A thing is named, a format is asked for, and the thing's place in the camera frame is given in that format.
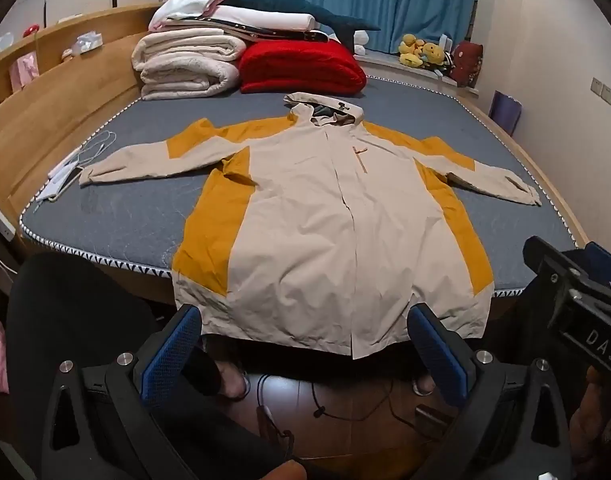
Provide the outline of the person's right hand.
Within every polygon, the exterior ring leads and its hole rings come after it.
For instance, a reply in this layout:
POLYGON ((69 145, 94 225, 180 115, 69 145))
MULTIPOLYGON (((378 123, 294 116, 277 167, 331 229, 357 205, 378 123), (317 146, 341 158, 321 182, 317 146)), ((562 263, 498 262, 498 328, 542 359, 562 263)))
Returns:
POLYGON ((595 367, 587 369, 585 393, 569 426, 572 463, 578 472, 590 471, 611 441, 610 387, 595 367))

